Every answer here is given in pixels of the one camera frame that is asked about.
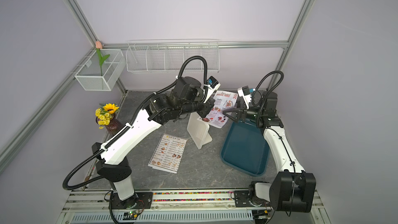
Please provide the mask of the special menu sheet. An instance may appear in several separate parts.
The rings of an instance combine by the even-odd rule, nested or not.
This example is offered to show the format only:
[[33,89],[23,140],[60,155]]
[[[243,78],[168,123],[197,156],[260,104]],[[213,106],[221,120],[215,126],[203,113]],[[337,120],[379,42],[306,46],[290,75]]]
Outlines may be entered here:
[[228,117],[223,114],[224,110],[233,109],[238,98],[238,94],[229,91],[216,91],[214,106],[210,113],[204,117],[198,117],[197,120],[205,122],[213,127],[222,128],[228,121]]

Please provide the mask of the white menu holder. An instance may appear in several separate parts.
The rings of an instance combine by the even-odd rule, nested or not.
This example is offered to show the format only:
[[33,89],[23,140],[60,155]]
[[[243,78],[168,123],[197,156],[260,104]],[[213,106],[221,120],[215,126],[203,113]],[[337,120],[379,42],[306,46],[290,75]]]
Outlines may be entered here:
[[208,133],[210,125],[203,121],[198,113],[191,113],[187,125],[187,131],[198,149],[212,141]]

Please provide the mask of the dim sum menu sheet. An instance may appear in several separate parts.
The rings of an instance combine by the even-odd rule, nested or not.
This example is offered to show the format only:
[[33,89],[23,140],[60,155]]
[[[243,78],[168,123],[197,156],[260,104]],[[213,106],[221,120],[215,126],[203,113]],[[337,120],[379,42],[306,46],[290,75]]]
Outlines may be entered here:
[[156,170],[176,174],[186,143],[187,139],[163,134],[148,166]]

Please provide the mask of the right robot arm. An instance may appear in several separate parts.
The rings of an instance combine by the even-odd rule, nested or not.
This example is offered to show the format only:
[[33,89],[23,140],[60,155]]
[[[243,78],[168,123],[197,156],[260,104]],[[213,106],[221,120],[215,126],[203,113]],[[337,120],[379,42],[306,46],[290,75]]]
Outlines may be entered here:
[[277,168],[272,183],[254,181],[249,186],[249,199],[255,205],[268,202],[275,211],[309,213],[316,190],[316,179],[298,162],[288,140],[282,120],[276,111],[277,94],[264,91],[257,104],[254,89],[242,87],[238,96],[243,106],[225,110],[223,114],[234,122],[253,122],[268,144]]

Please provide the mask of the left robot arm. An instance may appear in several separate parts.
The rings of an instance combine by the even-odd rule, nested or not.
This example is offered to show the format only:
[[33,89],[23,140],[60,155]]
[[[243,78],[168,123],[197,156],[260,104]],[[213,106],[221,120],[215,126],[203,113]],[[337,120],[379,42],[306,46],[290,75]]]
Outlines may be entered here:
[[135,119],[98,148],[97,174],[111,183],[119,200],[136,198],[127,154],[150,133],[171,120],[176,121],[190,113],[206,117],[215,102],[211,95],[219,87],[220,83],[214,77],[204,85],[193,77],[176,79],[171,91],[155,92],[149,96],[138,107]]

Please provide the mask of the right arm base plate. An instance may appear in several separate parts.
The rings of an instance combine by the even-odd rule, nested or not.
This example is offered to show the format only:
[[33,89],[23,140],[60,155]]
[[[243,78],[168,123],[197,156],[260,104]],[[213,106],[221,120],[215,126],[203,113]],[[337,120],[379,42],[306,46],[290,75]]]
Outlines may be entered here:
[[236,207],[267,207],[272,208],[271,203],[267,200],[258,198],[249,190],[235,190],[230,193],[230,197],[234,200]]

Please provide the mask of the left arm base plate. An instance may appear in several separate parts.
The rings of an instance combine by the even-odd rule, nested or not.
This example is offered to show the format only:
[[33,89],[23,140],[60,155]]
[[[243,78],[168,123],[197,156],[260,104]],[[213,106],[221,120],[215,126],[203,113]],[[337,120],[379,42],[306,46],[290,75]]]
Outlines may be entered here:
[[115,192],[109,198],[112,209],[150,209],[152,204],[153,193],[150,191],[136,192],[126,200],[120,200]]

